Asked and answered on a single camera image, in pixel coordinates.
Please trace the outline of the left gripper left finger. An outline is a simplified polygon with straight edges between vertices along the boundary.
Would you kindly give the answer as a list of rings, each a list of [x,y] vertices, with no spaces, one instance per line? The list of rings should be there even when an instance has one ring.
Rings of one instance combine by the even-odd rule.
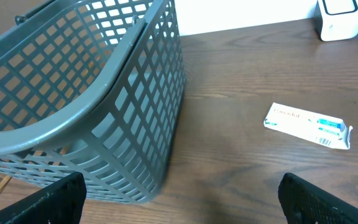
[[[85,199],[83,174],[74,172],[0,210],[0,224],[79,224]]]

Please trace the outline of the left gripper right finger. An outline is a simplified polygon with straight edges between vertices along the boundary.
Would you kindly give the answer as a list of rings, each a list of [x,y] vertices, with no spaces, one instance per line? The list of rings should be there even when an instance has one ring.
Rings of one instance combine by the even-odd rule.
[[[358,208],[287,172],[278,199],[288,223],[358,223]]]

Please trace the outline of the white Panadol box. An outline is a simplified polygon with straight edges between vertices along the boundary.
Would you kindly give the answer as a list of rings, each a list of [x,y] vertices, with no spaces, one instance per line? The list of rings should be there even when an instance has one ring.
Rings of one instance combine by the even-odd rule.
[[[353,127],[340,118],[273,103],[264,126],[331,149],[351,148]]]

